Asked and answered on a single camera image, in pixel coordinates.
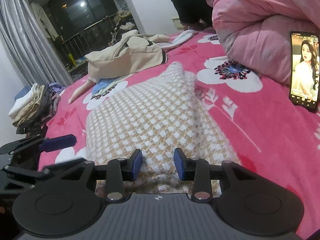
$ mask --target purple cloth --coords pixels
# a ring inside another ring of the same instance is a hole
[[[62,86],[58,82],[50,83],[49,88],[53,89],[57,94],[60,94],[62,90],[66,89],[66,87]]]

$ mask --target person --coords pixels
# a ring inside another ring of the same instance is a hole
[[[300,90],[309,99],[312,99],[315,96],[314,92],[318,89],[319,82],[319,63],[313,42],[304,40],[301,44],[300,53],[301,60],[295,67],[292,89]]]
[[[212,27],[212,8],[214,0],[171,0],[185,26],[195,31]]]

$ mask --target white checkered cloth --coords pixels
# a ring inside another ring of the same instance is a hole
[[[174,62],[159,76],[105,100],[87,119],[88,159],[102,165],[141,149],[138,179],[125,184],[129,192],[137,193],[191,192],[192,183],[180,181],[174,166],[177,147],[187,157],[203,158],[210,164],[239,163],[196,97],[195,79],[194,73],[184,72],[181,63]],[[212,181],[212,186],[217,193],[218,182]]]

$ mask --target round black disc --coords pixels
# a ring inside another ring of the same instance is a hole
[[[44,183],[21,194],[13,204],[17,223],[42,237],[62,237],[90,226],[101,209],[100,198],[77,181]]]
[[[255,180],[226,190],[217,202],[220,217],[233,228],[256,236],[295,232],[302,220],[301,200],[290,191]]]

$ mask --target pile of clothes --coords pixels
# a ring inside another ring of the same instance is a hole
[[[16,100],[9,112],[17,134],[39,134],[41,127],[55,116],[61,99],[59,93],[65,89],[58,83],[39,86],[33,84],[30,91]]]

